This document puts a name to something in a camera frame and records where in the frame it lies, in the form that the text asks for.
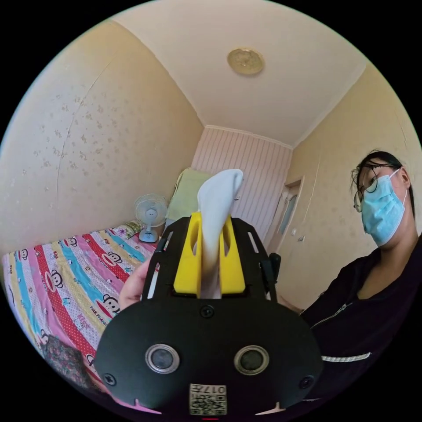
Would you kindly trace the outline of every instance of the ceiling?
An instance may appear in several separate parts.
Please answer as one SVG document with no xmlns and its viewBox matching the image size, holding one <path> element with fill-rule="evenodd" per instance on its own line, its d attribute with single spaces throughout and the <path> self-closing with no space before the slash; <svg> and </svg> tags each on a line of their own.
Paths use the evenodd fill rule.
<svg viewBox="0 0 422 422">
<path fill-rule="evenodd" d="M 203 125 L 252 132 L 295 147 L 365 69 L 340 35 L 266 0 L 156 0 L 113 19 L 167 69 Z M 235 73 L 227 54 L 251 47 L 265 67 Z"/>
</svg>

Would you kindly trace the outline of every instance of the black hair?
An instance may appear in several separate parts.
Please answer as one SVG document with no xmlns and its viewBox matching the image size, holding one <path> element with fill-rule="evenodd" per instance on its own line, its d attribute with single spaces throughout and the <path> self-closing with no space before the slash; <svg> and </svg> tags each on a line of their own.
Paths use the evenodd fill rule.
<svg viewBox="0 0 422 422">
<path fill-rule="evenodd" d="M 379 163 L 376 163 L 373 161 L 374 159 L 385 161 L 387 163 L 387 166 L 394 170 L 399 170 L 403 167 L 403 164 L 393 154 L 390 154 L 386 151 L 378 151 L 377 149 L 374 149 L 352 171 L 352 186 L 355 186 L 356 189 L 359 189 L 359 177 L 362 173 L 362 170 L 365 167 L 379 165 Z M 413 217 L 415 217 L 415 200 L 413 198 L 412 185 L 410 185 L 409 187 L 409 196 L 410 196 L 410 203 L 412 205 Z"/>
</svg>

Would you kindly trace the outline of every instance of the door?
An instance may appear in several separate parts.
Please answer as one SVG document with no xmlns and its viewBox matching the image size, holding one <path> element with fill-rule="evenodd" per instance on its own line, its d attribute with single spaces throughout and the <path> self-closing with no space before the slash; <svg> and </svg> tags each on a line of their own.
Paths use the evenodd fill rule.
<svg viewBox="0 0 422 422">
<path fill-rule="evenodd" d="M 300 184 L 295 184 L 290 187 L 286 186 L 281 195 L 273 222 L 268 231 L 268 234 L 271 236 L 267 239 L 268 253 L 276 252 L 286 235 L 291 219 L 293 218 L 293 213 L 296 209 L 299 190 Z"/>
</svg>

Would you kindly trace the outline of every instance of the electric fan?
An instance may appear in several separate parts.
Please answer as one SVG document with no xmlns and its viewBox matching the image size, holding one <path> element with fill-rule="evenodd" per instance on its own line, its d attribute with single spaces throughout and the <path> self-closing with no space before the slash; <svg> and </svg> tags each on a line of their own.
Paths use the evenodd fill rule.
<svg viewBox="0 0 422 422">
<path fill-rule="evenodd" d="M 163 196 L 150 193 L 139 197 L 135 202 L 135 217 L 146 228 L 139 233 L 141 242 L 154 243 L 158 240 L 158 233 L 153 227 L 162 225 L 167 218 L 168 205 Z"/>
</svg>

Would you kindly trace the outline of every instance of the face mask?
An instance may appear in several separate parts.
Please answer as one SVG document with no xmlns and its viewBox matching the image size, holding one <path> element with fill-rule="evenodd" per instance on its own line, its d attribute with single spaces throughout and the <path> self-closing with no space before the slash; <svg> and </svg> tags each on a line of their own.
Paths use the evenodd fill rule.
<svg viewBox="0 0 422 422">
<path fill-rule="evenodd" d="M 385 245 L 393 237 L 404 215 L 404 201 L 400 201 L 391 184 L 391 178 L 398 171 L 391 176 L 380 177 L 378 182 L 374 182 L 378 183 L 375 191 L 364 193 L 362 223 L 365 233 L 372 236 L 377 246 Z"/>
</svg>

